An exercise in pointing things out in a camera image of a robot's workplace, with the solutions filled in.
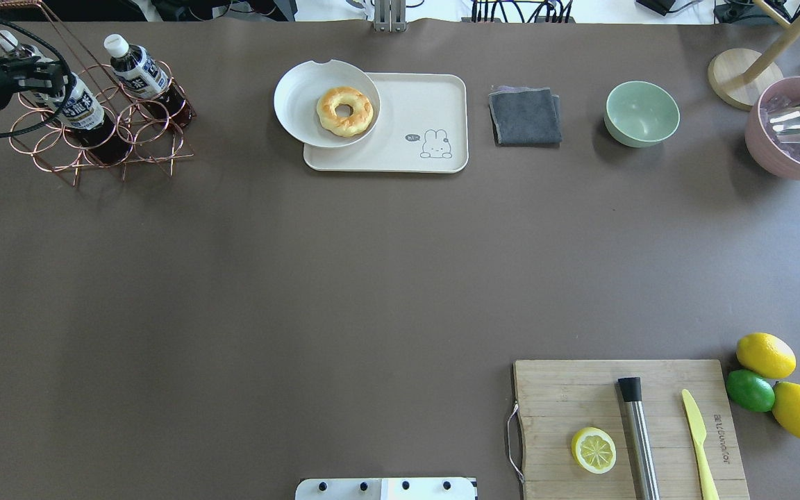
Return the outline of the tea bottle top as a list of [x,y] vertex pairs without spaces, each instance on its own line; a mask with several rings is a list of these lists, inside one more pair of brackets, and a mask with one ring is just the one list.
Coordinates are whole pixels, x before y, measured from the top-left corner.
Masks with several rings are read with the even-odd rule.
[[114,120],[108,116],[79,75],[73,73],[75,85],[63,98],[42,98],[51,112],[61,109],[58,121],[70,136],[71,142],[80,146],[95,164],[111,167],[128,158],[131,145],[118,132]]

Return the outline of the tea bottle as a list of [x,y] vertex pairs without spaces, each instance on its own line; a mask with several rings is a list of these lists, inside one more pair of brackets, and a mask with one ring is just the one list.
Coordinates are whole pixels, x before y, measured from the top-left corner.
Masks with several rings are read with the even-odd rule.
[[51,61],[34,45],[19,42],[10,31],[0,31],[0,51],[0,67],[12,73],[29,73],[39,63]]
[[169,120],[181,128],[191,123],[193,111],[187,98],[145,47],[131,44],[118,34],[106,37],[103,47],[124,91],[136,98],[150,117]]
[[114,120],[108,116],[79,75],[73,73],[75,85],[63,98],[42,98],[51,112],[61,109],[58,121],[70,136],[71,142],[80,146],[95,164],[111,167],[128,158],[131,145],[118,132]]

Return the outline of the tea bottle front right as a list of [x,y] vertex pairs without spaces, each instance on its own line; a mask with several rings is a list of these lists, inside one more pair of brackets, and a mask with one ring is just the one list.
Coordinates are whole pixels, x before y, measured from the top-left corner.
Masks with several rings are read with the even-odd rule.
[[0,51],[0,67],[12,73],[29,73],[39,63],[51,61],[34,45],[19,42],[10,31],[0,31]]

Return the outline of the tea bottle front left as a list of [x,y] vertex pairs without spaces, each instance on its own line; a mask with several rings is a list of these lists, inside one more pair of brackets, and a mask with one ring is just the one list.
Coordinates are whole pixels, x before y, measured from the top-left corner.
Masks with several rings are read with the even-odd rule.
[[145,47],[131,44],[118,34],[106,37],[103,47],[124,91],[136,98],[150,117],[169,120],[181,128],[191,123],[193,111],[187,98]]

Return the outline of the cream tray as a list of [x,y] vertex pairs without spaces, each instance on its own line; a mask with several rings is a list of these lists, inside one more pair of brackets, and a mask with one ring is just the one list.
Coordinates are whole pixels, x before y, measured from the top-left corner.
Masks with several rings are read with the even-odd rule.
[[370,72],[380,117],[365,138],[339,149],[305,146],[323,172],[455,174],[469,162],[467,90],[454,75]]

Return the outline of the white plate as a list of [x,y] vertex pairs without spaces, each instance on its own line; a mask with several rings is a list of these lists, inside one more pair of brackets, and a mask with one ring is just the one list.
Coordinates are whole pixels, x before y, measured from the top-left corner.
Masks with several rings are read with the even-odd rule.
[[[321,124],[317,113],[320,98],[333,88],[353,88],[369,99],[372,120],[365,130],[342,137]],[[354,144],[374,130],[380,117],[381,96],[366,73],[345,61],[305,61],[290,69],[276,86],[274,108],[279,122],[292,136],[320,148]]]

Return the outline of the donut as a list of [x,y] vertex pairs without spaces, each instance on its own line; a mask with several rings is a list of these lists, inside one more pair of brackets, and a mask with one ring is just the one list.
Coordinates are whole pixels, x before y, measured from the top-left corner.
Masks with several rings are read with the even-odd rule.
[[366,132],[375,118],[374,105],[369,98],[350,86],[326,91],[315,110],[321,126],[343,138]]

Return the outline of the grey folded cloth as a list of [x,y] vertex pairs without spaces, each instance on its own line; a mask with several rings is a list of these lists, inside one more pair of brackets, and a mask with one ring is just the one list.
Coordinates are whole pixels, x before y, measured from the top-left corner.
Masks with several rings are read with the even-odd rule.
[[562,142],[561,99],[547,87],[500,85],[489,93],[499,146],[552,146]]

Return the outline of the green bowl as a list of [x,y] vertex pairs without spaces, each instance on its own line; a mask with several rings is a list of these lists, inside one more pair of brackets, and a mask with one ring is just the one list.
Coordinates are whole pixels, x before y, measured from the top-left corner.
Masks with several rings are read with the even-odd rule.
[[680,110],[675,99],[655,83],[619,83],[606,98],[603,122],[616,142],[646,148],[669,139],[679,128]]

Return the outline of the wooden cutting board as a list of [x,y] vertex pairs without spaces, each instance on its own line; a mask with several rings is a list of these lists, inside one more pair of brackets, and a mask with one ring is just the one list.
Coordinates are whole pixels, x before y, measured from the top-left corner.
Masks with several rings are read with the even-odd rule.
[[[635,454],[619,378],[641,380],[642,406],[662,499],[699,499],[701,481],[681,392],[689,390],[707,428],[703,447],[722,499],[750,497],[718,360],[517,360],[515,401],[525,499],[639,499]],[[574,461],[581,428],[606,431],[616,465],[591,474]]]

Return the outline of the steel muddler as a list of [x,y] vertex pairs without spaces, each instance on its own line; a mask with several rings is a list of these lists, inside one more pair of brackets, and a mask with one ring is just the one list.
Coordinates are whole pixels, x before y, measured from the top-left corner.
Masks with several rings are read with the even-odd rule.
[[635,478],[640,488],[640,497],[660,499],[653,449],[649,440],[647,413],[642,404],[641,379],[636,376],[619,378],[618,386],[628,418],[628,434],[631,437],[629,444],[632,446],[635,459]]

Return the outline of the half lemon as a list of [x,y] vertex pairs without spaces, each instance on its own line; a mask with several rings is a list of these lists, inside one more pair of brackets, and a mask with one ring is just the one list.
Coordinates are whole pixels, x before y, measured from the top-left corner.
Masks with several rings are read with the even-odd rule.
[[574,461],[591,474],[606,474],[614,468],[617,450],[610,435],[593,426],[576,431],[572,437],[571,453]]

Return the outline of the wooden cup stand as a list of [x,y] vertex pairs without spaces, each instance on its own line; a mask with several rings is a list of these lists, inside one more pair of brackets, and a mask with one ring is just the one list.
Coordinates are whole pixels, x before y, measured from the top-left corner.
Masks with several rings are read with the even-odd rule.
[[765,51],[733,48],[715,56],[708,64],[708,82],[715,94],[738,110],[750,111],[772,83],[783,79],[776,60],[800,38],[800,15],[789,22],[767,1],[754,3],[781,26],[782,32]]

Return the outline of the yellow plastic knife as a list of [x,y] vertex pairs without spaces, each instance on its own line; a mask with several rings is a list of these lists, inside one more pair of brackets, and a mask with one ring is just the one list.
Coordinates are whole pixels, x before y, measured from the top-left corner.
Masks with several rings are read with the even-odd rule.
[[681,399],[685,406],[688,427],[691,433],[693,452],[697,463],[699,488],[702,499],[720,499],[713,474],[711,472],[704,443],[707,439],[707,427],[695,398],[687,389],[681,390]]

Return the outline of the pink bowl with ice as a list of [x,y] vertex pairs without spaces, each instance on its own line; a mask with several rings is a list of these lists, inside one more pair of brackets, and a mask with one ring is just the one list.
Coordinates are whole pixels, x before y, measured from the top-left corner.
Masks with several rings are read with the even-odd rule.
[[767,132],[764,124],[765,110],[778,96],[794,103],[800,101],[800,76],[785,77],[781,81],[772,83],[762,92],[747,118],[745,128],[747,151],[759,167],[768,173],[800,181],[800,156],[792,158],[787,151],[781,149]]

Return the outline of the green lime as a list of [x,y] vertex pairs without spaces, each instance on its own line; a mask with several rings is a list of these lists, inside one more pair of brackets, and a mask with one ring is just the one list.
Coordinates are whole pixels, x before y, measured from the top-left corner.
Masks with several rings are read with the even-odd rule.
[[728,374],[725,390],[730,401],[755,413],[771,411],[776,402],[772,384],[759,374],[744,368]]

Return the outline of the yellow lemon upper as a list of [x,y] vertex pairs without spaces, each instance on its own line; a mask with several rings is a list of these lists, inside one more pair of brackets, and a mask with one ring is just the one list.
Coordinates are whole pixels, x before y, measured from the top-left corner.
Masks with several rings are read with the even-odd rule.
[[735,355],[743,367],[765,378],[784,379],[797,368],[793,349],[771,333],[744,335],[737,340]]

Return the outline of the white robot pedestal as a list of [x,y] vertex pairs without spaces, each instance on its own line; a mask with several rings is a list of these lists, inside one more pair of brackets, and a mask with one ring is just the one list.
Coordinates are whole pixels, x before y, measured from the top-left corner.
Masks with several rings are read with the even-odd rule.
[[477,499],[475,478],[387,477],[308,478],[299,482],[295,499]]

